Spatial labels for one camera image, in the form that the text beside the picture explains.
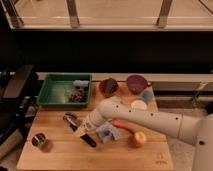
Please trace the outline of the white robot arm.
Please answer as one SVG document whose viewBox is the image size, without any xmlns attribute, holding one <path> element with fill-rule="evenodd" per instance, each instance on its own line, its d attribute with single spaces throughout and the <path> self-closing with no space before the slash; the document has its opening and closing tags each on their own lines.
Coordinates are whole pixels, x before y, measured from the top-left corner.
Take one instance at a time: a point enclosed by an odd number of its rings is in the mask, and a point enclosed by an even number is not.
<svg viewBox="0 0 213 171">
<path fill-rule="evenodd" d="M 109 119 L 129 121 L 195 146 L 192 171 L 213 171 L 213 114 L 199 118 L 130 108 L 112 98 L 101 101 L 75 131 L 77 137 Z"/>
</svg>

